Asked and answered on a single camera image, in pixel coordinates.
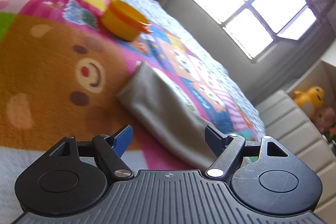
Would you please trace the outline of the pink plush toy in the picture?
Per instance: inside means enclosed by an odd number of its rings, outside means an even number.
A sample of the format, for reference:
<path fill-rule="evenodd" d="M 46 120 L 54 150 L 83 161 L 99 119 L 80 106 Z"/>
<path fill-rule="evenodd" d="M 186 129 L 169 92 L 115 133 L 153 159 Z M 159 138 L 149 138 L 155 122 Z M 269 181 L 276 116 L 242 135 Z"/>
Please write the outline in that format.
<path fill-rule="evenodd" d="M 324 133 L 331 129 L 335 123 L 335 111 L 331 107 L 323 107 L 319 109 L 313 119 L 313 124 L 320 133 Z"/>

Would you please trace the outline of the beige padded headboard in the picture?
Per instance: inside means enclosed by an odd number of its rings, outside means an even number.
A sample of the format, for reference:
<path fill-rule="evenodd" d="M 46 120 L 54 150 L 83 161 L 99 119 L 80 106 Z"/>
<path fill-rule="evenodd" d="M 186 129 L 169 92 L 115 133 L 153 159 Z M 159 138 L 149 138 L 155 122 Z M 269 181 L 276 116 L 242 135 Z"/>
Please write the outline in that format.
<path fill-rule="evenodd" d="M 309 166 L 322 181 L 315 213 L 335 223 L 335 155 L 313 123 L 282 90 L 256 106 L 266 134 L 278 140 Z"/>

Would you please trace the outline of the yellow duck plush toy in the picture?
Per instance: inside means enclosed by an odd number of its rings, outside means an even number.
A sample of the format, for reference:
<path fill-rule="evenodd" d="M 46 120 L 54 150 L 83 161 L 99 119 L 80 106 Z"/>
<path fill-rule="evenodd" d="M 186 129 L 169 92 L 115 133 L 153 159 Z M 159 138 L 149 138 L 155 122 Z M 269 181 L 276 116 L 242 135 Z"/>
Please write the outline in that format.
<path fill-rule="evenodd" d="M 307 91 L 295 91 L 294 102 L 303 112 L 313 119 L 316 112 L 322 108 L 325 99 L 325 91 L 319 86 L 313 86 Z"/>

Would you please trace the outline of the brown striped knit garment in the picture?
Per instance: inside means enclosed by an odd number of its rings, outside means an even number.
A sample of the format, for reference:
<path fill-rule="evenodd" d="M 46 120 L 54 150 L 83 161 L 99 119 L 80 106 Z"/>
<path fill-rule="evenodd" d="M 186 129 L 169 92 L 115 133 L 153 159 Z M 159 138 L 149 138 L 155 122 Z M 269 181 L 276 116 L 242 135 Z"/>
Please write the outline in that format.
<path fill-rule="evenodd" d="M 118 100 L 167 150 L 204 171 L 217 158 L 205 140 L 205 128 L 212 123 L 187 107 L 167 79 L 142 62 Z"/>

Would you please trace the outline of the pink flower potted plant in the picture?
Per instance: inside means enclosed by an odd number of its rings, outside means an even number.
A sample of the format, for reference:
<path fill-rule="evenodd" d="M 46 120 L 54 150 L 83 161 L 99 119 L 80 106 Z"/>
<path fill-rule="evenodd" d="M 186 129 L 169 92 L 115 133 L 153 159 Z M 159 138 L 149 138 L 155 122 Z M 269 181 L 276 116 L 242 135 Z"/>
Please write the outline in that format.
<path fill-rule="evenodd" d="M 336 142 L 336 127 L 335 126 L 329 128 L 323 134 L 326 137 L 328 143 Z"/>

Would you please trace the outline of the white quilted mattress pad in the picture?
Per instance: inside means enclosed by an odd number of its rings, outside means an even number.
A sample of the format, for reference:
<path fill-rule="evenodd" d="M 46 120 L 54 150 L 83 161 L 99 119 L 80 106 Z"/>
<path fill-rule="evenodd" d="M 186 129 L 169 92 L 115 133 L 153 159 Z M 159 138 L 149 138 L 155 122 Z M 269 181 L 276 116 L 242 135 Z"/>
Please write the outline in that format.
<path fill-rule="evenodd" d="M 69 1 L 1 0 L 1 223 L 22 214 L 14 192 L 18 176 L 66 134 L 90 140 L 131 124 L 134 138 L 122 157 L 131 169 L 186 168 L 115 98 L 142 61 L 174 78 L 163 61 L 163 42 L 214 69 L 229 95 L 224 104 L 248 118 L 254 135 L 264 132 L 258 111 L 227 70 L 158 2 L 123 0 L 154 23 L 152 38 L 127 43 L 101 28 L 95 0 L 76 0 L 85 9 L 83 22 L 65 21 Z"/>

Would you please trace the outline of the colourful cartoon play mat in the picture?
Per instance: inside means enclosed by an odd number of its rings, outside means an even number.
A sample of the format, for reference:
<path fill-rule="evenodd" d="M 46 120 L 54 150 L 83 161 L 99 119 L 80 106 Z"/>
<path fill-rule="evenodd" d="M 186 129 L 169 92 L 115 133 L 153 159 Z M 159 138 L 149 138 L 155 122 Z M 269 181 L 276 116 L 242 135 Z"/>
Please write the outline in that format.
<path fill-rule="evenodd" d="M 101 24 L 110 0 L 1 0 L 1 172 L 21 172 L 65 135 L 89 140 L 124 124 L 134 169 L 185 169 L 116 95 L 148 63 L 193 112 L 221 131 L 259 140 L 258 111 L 177 20 L 153 0 L 123 0 L 152 21 L 120 40 Z"/>

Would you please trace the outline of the yellow round lidded container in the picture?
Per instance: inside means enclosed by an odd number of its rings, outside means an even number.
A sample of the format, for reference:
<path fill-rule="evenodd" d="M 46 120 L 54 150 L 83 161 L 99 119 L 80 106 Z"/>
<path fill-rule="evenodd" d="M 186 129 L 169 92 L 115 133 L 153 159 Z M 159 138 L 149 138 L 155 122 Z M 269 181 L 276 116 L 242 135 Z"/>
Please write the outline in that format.
<path fill-rule="evenodd" d="M 100 21 L 109 32 L 128 42 L 135 41 L 142 33 L 153 32 L 149 20 L 121 0 L 110 0 Z"/>

